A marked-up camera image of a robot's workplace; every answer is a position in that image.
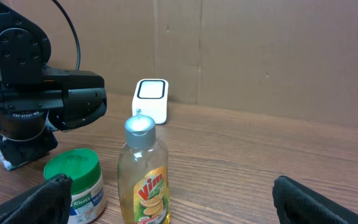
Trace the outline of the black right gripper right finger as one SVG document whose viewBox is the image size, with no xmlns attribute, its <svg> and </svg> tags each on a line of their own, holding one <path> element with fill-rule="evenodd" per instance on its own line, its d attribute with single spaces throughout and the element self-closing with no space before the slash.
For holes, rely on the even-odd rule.
<svg viewBox="0 0 358 224">
<path fill-rule="evenodd" d="M 280 224 L 358 224 L 358 214 L 284 175 L 272 196 Z"/>
</svg>

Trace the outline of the green white tissue pack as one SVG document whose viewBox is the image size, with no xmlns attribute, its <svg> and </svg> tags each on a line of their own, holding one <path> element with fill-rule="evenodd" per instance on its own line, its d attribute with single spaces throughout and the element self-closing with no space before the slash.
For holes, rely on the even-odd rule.
<svg viewBox="0 0 358 224">
<path fill-rule="evenodd" d="M 9 161 L 5 160 L 1 150 L 0 150 L 0 162 L 7 170 L 13 170 L 14 167 Z"/>
</svg>

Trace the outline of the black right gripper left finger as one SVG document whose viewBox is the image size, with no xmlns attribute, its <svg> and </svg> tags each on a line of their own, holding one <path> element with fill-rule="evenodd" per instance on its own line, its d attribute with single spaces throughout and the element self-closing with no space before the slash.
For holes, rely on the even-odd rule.
<svg viewBox="0 0 358 224">
<path fill-rule="evenodd" d="M 58 174 L 0 205 L 0 224 L 66 224 L 73 180 Z"/>
</svg>

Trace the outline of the green lid seasoning jar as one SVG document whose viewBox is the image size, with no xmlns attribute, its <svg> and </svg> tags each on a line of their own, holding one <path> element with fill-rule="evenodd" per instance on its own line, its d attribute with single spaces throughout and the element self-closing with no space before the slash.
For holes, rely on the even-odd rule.
<svg viewBox="0 0 358 224">
<path fill-rule="evenodd" d="M 107 196 L 96 152 L 82 148 L 55 156 L 44 167 L 44 178 L 48 180 L 57 174 L 72 179 L 68 224 L 90 223 L 103 213 Z"/>
</svg>

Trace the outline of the yellow dish soap bottle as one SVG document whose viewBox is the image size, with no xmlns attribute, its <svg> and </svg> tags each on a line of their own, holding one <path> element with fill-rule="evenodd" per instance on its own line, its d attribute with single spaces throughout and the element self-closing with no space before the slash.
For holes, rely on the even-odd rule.
<svg viewBox="0 0 358 224">
<path fill-rule="evenodd" d="M 126 143 L 117 163 L 117 186 L 125 223 L 170 223 L 168 147 L 157 137 L 155 121 L 129 118 Z"/>
</svg>

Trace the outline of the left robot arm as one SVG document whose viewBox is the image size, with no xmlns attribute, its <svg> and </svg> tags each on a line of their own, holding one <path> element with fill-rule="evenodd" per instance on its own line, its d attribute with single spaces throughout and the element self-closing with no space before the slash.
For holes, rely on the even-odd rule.
<svg viewBox="0 0 358 224">
<path fill-rule="evenodd" d="M 107 110 L 103 77 L 48 65 L 46 33 L 0 2 L 0 161 L 8 170 L 57 147 L 55 131 L 91 124 Z"/>
</svg>

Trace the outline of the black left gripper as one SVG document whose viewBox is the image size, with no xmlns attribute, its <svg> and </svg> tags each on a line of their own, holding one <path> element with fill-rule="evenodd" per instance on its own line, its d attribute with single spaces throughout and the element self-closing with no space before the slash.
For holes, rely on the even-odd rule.
<svg viewBox="0 0 358 224">
<path fill-rule="evenodd" d="M 13 169 L 37 160 L 58 146 L 47 112 L 0 111 L 0 150 Z"/>
</svg>

